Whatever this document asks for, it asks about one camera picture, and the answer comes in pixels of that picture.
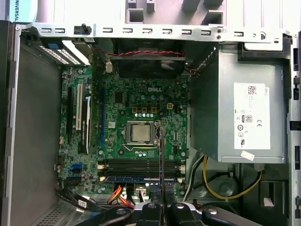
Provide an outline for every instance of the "dell logo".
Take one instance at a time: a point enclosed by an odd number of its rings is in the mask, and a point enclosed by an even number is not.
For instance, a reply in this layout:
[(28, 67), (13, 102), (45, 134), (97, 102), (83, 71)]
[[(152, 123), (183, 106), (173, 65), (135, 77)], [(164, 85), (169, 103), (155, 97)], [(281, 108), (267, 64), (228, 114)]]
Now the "dell logo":
[(148, 91), (149, 92), (162, 92), (161, 88), (152, 88), (152, 87), (148, 87)]

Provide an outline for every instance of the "yellow wire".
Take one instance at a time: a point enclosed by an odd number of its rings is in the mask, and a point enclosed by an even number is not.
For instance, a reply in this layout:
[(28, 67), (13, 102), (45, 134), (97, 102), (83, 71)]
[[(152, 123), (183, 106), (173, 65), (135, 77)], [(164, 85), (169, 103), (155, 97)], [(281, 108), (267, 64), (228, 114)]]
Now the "yellow wire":
[(236, 194), (234, 196), (221, 196), (219, 195), (218, 193), (216, 193), (215, 191), (213, 191), (209, 185), (208, 185), (208, 182), (207, 182), (207, 177), (206, 177), (206, 165), (207, 165), (207, 161), (208, 161), (208, 156), (205, 156), (204, 158), (204, 162), (203, 162), (203, 177), (204, 177), (204, 183), (205, 185), (207, 186), (208, 190), (210, 191), (210, 193), (215, 196), (216, 198), (219, 198), (219, 199), (223, 199), (223, 200), (232, 200), (232, 199), (237, 199), (245, 194), (247, 194), (249, 191), (251, 191), (258, 183), (259, 181), (261, 180), (262, 178), (262, 172), (260, 172), (260, 177), (259, 179), (251, 186), (249, 187), (248, 189), (244, 190), (243, 192), (239, 193), (239, 194)]

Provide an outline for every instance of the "barcode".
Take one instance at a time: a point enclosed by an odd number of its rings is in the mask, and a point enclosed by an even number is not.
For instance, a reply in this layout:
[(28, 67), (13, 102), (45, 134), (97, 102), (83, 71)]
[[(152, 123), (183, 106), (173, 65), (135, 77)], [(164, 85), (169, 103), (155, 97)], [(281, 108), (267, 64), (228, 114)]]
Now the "barcode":
[(249, 95), (254, 95), (256, 94), (256, 86), (249, 86), (249, 89), (248, 89), (248, 94)]

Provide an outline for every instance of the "white sticker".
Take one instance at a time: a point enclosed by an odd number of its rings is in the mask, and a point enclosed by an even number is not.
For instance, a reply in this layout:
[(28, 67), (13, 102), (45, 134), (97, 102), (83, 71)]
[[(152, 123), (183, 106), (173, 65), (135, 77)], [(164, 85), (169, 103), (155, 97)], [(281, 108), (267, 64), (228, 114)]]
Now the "white sticker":
[[(88, 200), (90, 199), (89, 196), (82, 195), (82, 197), (85, 198), (85, 199), (88, 199)], [(82, 200), (79, 200), (79, 206), (86, 208), (87, 207), (87, 203), (83, 202)], [(81, 213), (85, 212), (84, 210), (82, 210), (80, 208), (76, 208), (76, 211), (77, 212), (81, 212)]]
[(83, 208), (87, 208), (87, 203), (82, 200), (79, 200), (79, 206), (81, 206)]
[(254, 160), (254, 157), (255, 155), (249, 153), (249, 152), (246, 152), (246, 151), (242, 151), (241, 154), (240, 154), (241, 157), (245, 158), (245, 159), (248, 159), (250, 161), (253, 161)]
[(84, 210), (82, 210), (82, 209), (80, 209), (80, 208), (76, 208), (76, 211), (77, 211), (77, 212), (81, 212), (81, 213), (84, 213), (84, 212), (85, 212)]
[(270, 149), (269, 88), (234, 83), (234, 148)]
[(115, 127), (116, 127), (116, 123), (115, 123), (115, 122), (110, 121), (110, 122), (108, 123), (108, 128), (109, 128), (109, 129), (114, 129)]
[(84, 38), (85, 42), (95, 42), (93, 38)]

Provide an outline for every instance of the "screw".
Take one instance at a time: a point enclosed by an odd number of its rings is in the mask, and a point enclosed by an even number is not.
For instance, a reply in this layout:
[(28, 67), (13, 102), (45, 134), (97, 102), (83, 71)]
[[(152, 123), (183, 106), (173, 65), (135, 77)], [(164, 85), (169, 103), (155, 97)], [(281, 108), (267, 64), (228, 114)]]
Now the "screw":
[(148, 208), (151, 208), (151, 209), (154, 209), (154, 208), (156, 208), (156, 205), (155, 205), (154, 203), (149, 203), (149, 204), (147, 205), (147, 207), (148, 207)]
[(118, 209), (117, 210), (117, 214), (125, 214), (125, 210), (124, 209)]
[(183, 205), (183, 204), (180, 204), (180, 203), (176, 204), (175, 206), (176, 206), (176, 208), (178, 208), (178, 209), (183, 209), (183, 208), (184, 208), (184, 205)]
[(210, 214), (212, 214), (212, 215), (216, 215), (216, 214), (217, 214), (217, 211), (214, 210), (214, 209), (208, 209), (207, 211), (208, 211)]

